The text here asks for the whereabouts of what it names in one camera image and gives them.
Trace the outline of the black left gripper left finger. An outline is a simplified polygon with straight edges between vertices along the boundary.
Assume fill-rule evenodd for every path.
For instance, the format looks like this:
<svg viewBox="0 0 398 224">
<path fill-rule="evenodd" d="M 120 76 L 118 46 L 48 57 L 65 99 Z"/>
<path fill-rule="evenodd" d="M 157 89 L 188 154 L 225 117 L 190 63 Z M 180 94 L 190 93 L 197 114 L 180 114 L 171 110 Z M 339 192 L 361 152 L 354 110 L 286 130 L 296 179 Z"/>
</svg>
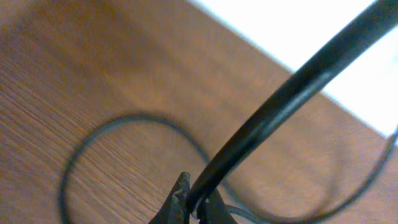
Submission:
<svg viewBox="0 0 398 224">
<path fill-rule="evenodd" d="M 149 224 L 189 224 L 190 215 L 185 202 L 190 190 L 190 174 L 182 172 L 163 206 Z"/>
</svg>

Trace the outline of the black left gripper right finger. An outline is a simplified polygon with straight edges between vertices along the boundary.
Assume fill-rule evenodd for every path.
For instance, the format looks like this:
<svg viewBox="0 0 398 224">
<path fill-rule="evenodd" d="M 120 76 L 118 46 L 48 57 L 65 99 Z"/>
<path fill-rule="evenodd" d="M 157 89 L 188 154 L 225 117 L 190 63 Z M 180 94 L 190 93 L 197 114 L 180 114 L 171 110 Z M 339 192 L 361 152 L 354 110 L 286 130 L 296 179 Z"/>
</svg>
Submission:
<svg viewBox="0 0 398 224">
<path fill-rule="evenodd" d="M 237 224 L 217 190 L 200 204 L 198 214 L 199 224 Z"/>
</svg>

